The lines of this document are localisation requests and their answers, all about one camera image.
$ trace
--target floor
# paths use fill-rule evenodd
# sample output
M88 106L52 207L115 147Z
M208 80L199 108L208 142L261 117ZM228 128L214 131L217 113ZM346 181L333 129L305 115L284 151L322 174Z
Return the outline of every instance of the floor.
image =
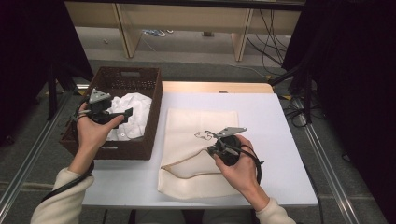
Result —
M152 35L142 35L137 51L132 59L126 59L120 42L120 34L114 29L92 29L77 28L81 43L85 49L89 60L93 61L118 61L118 62L166 62L166 63L204 63L220 64L247 69L252 73L260 73L265 78L276 77L284 71L279 68L279 64L262 57L262 54L255 50L252 45L247 43L242 62L236 62L233 57L233 47L230 35L214 33L214 36L203 36L199 32L179 32L166 34L165 37ZM260 41L266 36L249 35L251 42L263 49L264 44ZM290 36L278 36L282 45L287 46ZM276 60L281 61L276 51L267 48L266 51ZM268 67L265 74L261 71L251 69L260 68L263 65ZM287 94L289 80L284 81L275 88L275 92ZM43 90L39 95L42 103L46 103L46 94ZM280 100L283 107L288 107L290 101ZM21 127L15 132L15 136L20 137L12 146L2 147L0 150L0 190L3 194L8 183L18 172L24 158L29 152L29 147L35 142L35 137L44 127L45 122L39 119L40 115L46 113L47 108L33 106L29 113L32 116L21 121ZM317 207L287 207L291 217L297 222L304 224L320 223L387 223L378 209L374 198L362 182L359 172L353 164L344 160L341 155L344 153L342 143L337 139L332 130L332 125L323 118L320 110L313 111L313 125L309 128L297 128L295 123L302 122L302 118L289 120L290 130L299 149L302 160L307 172L312 177L313 185L317 189L320 205ZM4 223L26 223L32 215L37 202L46 194L50 183L46 179L54 179L56 173L52 172L48 164L51 161L59 161L61 167L67 166L71 156L65 150L51 152L52 148L59 147L59 134L64 130L64 125L68 120L67 116L60 118L59 123L54 128L53 135L36 162L26 180L20 194L14 204L9 209ZM315 149L313 140L308 137L309 133L317 136L321 149L331 166L331 170L323 168L319 162L320 152ZM329 174L335 175L336 186L329 181ZM347 201L351 203L351 208L357 220L348 220L342 209L342 204L337 200L339 192L335 189L341 188L345 193ZM84 208L80 217L81 223L128 223L130 211L125 209L105 208Z

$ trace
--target person's right hand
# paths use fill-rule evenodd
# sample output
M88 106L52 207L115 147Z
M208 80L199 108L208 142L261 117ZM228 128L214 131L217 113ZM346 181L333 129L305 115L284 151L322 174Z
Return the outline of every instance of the person's right hand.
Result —
M253 145L242 135L236 135L241 141L241 145L245 151L253 153ZM223 176L230 185L241 192L242 195L250 202L256 211L261 211L270 201L262 187L257 183L256 165L254 160L245 153L241 153L238 162L233 166L227 166L221 158L215 154L216 165L221 170Z

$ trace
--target beige cloth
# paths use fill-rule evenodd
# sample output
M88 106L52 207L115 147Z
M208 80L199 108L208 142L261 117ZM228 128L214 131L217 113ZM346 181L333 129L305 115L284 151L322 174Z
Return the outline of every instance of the beige cloth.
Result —
M226 127L238 127L235 111L204 111L170 108L167 114L161 167L197 155L213 146L216 139L205 140L204 131L218 133ZM215 161L205 151L178 165L171 172L160 169L158 191L178 199L221 197L238 194L221 175Z

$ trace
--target white sleeve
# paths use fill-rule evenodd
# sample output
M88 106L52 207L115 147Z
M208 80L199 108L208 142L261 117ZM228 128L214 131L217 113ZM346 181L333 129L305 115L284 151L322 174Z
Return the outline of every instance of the white sleeve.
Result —
M286 210L279 206L276 199L271 198L270 202L260 212L256 212L256 217L261 224L295 224Z
M63 168L56 177L54 189L79 177L78 174ZM41 203L33 213L31 223L78 223L85 190L93 183L93 176L88 176L82 182L60 194Z

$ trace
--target white cloth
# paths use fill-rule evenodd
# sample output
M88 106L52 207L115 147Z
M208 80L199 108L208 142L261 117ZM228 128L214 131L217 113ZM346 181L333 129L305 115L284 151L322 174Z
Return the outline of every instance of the white cloth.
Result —
M170 108L167 114L163 159L161 166L187 159L203 148L216 143L196 137L197 133L210 131L218 133L226 127L237 127L238 116L235 111L202 111ZM190 166L189 170L176 166ZM206 152L175 165L175 171L183 176L200 173L218 173L217 175L198 175L193 178L178 178L170 172L160 169L158 191L178 199L220 197L239 193L220 173L215 161Z
M114 97L108 112L123 113L132 107L134 113L128 118L128 122L119 125L118 129L111 130L107 141L129 141L143 136L149 118L151 101L151 98L138 92L128 93L121 98Z

